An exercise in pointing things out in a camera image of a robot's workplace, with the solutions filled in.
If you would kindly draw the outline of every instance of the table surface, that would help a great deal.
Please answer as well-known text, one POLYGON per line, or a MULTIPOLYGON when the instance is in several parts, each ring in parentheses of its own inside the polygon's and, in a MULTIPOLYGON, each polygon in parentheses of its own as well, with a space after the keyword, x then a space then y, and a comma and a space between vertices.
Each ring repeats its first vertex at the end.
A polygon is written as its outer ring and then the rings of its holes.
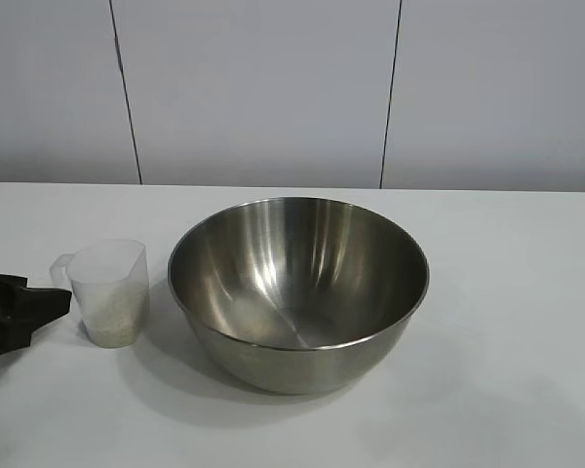
POLYGON ((0 272, 50 284, 105 238, 147 247, 152 318, 118 350, 72 312, 0 357, 0 468, 585 467, 585 193, 0 184, 0 272), (352 202, 402 225, 431 285, 350 388, 255 392, 215 368, 166 287, 175 242, 231 205, 352 202))

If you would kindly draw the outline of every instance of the stainless steel bowl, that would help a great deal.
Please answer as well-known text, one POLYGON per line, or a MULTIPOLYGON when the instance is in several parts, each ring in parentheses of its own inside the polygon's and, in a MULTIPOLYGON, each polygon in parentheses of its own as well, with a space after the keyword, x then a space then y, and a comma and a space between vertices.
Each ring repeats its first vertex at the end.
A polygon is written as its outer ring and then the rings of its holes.
POLYGON ((191 229, 169 280, 213 360, 256 387, 301 394, 375 366, 422 301, 429 268, 412 237, 379 214, 277 198, 191 229))

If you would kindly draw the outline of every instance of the measuring cup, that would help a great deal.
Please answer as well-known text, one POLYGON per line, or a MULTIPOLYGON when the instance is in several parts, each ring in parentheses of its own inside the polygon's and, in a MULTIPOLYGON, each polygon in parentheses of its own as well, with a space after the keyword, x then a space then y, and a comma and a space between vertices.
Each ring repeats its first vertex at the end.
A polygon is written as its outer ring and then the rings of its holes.
POLYGON ((94 344, 120 348, 137 340, 149 309, 142 243, 106 240, 77 253, 65 253, 50 267, 50 276, 57 287, 66 280, 71 283, 94 344))

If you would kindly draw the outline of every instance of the measuring cup handle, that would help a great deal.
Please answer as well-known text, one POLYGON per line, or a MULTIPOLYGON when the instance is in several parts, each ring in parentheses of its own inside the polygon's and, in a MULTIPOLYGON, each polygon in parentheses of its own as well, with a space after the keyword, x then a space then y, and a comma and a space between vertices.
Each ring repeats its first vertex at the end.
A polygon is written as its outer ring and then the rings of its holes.
POLYGON ((73 253, 64 253, 59 256, 50 267, 50 278, 52 278, 52 284, 55 288, 71 289, 69 286, 69 280, 65 273, 65 267, 69 264, 71 259, 74 257, 73 253))

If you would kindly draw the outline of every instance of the white wall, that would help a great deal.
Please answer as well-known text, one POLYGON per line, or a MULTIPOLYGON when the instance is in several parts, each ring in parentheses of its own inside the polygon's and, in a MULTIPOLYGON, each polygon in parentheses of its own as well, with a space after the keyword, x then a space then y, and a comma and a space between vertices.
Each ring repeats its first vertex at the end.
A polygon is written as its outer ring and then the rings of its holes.
POLYGON ((385 187, 585 190, 585 0, 404 0, 385 187))
POLYGON ((137 182, 106 0, 0 0, 0 181, 137 182))
POLYGON ((377 187, 398 0, 115 0, 145 183, 377 187))

